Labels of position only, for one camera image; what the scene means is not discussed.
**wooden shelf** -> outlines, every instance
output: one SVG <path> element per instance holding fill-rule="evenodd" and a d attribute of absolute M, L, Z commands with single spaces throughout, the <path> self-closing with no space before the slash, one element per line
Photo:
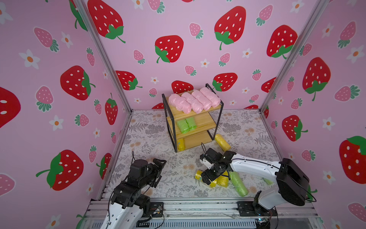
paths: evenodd
<path fill-rule="evenodd" d="M 174 117 L 174 121 L 179 121 L 182 119 L 186 119 L 195 115 L 200 115 L 200 114 L 204 114 L 204 113 L 208 113 L 210 111 L 214 111 L 214 110 L 218 110 L 221 108 L 221 104 L 219 104 L 217 107 L 211 107 L 208 111 L 203 110 L 201 113 L 197 114 L 196 112 L 194 112 L 193 110 L 191 110 L 191 112 L 189 114 L 185 114 L 182 111 L 178 111 L 174 106 L 170 105 L 170 110 L 172 111 L 173 117 Z"/>
<path fill-rule="evenodd" d="M 177 122 L 175 122 L 175 133 L 176 133 L 176 138 L 177 140 L 181 139 L 181 138 L 185 138 L 187 136 L 205 131 L 205 130 L 210 130 L 212 128 L 216 127 L 216 123 L 215 121 L 212 119 L 211 115 L 206 112 L 203 114 L 196 114 L 196 116 L 193 117 L 194 121 L 196 122 L 197 128 L 194 130 L 190 130 L 188 131 L 188 133 L 182 134 L 180 132 L 179 127 L 177 126 Z M 173 125 L 172 125 L 172 120 L 170 119 L 170 117 L 167 117 L 171 132 L 173 132 Z"/>

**pink wrapped roll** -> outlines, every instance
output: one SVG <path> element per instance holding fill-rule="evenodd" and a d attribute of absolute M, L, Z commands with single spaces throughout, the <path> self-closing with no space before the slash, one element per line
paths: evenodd
<path fill-rule="evenodd" d="M 212 107 L 217 107 L 220 104 L 221 99 L 207 87 L 201 88 L 199 91 L 211 101 Z"/>
<path fill-rule="evenodd" d="M 197 99 L 195 99 L 191 94 L 185 92 L 182 94 L 182 97 L 187 100 L 189 104 L 191 104 L 192 110 L 197 114 L 201 113 L 203 110 L 203 105 Z"/>
<path fill-rule="evenodd" d="M 195 97 L 200 103 L 202 103 L 205 111 L 212 107 L 212 103 L 207 99 L 199 90 L 193 90 L 192 96 Z"/>

